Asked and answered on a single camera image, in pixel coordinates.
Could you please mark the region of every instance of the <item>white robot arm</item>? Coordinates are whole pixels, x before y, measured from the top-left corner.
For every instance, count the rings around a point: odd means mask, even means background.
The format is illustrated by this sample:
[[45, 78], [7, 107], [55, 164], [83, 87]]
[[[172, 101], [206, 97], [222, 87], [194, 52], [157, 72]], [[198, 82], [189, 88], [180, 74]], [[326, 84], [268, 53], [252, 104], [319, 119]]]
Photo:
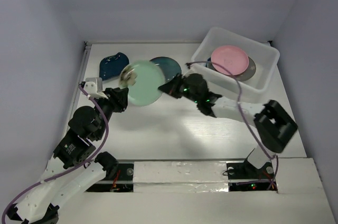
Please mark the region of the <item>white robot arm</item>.
[[[2, 223], [5, 215], [24, 224], [56, 223], [58, 211], [74, 195], [103, 178], [115, 175], [117, 160], [108, 152], [99, 151], [107, 139], [108, 120], [112, 113], [120, 113], [127, 108], [128, 89], [107, 88], [102, 92], [100, 78], [86, 79], [80, 89], [94, 102], [95, 108], [83, 106], [74, 112], [68, 123], [70, 129], [53, 151], [39, 182], [26, 190], [27, 195], [19, 203], [14, 204], [13, 201], [8, 205]], [[105, 130], [102, 145], [95, 151], [91, 142], [102, 140]], [[88, 162], [90, 165], [85, 169], [83, 165]]]
[[[236, 166], [237, 174], [243, 178], [259, 177], [259, 170], [284, 150], [298, 130], [297, 124], [277, 101], [270, 100], [263, 105], [228, 99], [210, 92], [207, 82], [198, 73], [188, 76], [178, 74], [158, 89], [176, 99], [185, 97], [192, 100], [200, 112], [207, 116], [230, 118], [247, 125], [258, 146], [248, 155], [243, 165]], [[261, 141], [250, 126], [256, 127]]]

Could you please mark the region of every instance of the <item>white wall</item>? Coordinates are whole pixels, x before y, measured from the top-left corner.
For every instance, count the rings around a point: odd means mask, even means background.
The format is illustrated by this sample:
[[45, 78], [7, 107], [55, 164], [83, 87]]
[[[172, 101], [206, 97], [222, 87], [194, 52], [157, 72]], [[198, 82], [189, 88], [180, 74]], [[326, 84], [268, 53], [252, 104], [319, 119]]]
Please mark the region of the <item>white wall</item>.
[[338, 221], [338, 0], [298, 0], [273, 41], [309, 156]]
[[212, 26], [272, 40], [295, 0], [63, 0], [85, 40], [202, 40]]
[[0, 209], [60, 140], [83, 42], [59, 0], [0, 0]]

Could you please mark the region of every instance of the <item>white plastic bin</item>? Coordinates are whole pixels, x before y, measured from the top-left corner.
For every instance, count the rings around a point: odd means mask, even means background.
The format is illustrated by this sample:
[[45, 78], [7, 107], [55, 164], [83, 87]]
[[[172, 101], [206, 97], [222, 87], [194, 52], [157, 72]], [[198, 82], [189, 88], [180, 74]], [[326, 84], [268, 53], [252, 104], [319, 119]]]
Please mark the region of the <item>white plastic bin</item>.
[[[223, 45], [237, 46], [254, 60], [256, 64], [255, 75], [240, 84], [243, 89], [242, 96], [244, 101], [259, 102], [262, 95], [266, 92], [274, 73], [279, 59], [279, 51], [220, 27], [213, 27], [195, 51], [192, 61], [206, 61], [216, 48]], [[193, 64], [192, 66], [193, 70], [202, 74], [207, 81], [226, 88], [231, 92], [238, 93], [238, 85], [231, 77], [205, 67], [205, 63]]]

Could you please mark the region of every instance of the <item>pink plate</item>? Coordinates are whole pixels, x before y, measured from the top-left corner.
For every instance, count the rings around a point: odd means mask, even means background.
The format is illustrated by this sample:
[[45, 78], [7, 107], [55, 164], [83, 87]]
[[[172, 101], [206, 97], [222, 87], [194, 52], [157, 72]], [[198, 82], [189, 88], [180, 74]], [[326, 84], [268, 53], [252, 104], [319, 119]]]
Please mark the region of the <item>pink plate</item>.
[[[211, 54], [211, 62], [220, 64], [228, 69], [233, 75], [243, 73], [249, 65], [248, 55], [244, 50], [233, 45], [218, 47]], [[230, 75], [217, 65], [213, 65], [222, 74]]]

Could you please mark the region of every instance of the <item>green plate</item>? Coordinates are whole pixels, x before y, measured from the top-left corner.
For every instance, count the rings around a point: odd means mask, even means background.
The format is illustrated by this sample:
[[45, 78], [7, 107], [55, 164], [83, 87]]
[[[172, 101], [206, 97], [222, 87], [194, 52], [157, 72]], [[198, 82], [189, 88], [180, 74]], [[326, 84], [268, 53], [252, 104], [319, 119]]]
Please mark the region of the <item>green plate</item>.
[[[136, 61], [127, 67], [136, 74], [135, 83], [128, 85], [128, 100], [137, 106], [146, 106], [155, 102], [162, 95], [158, 87], [165, 83], [161, 69], [147, 60]], [[124, 71], [125, 69], [120, 75], [121, 88], [125, 87], [125, 85], [121, 84]]]

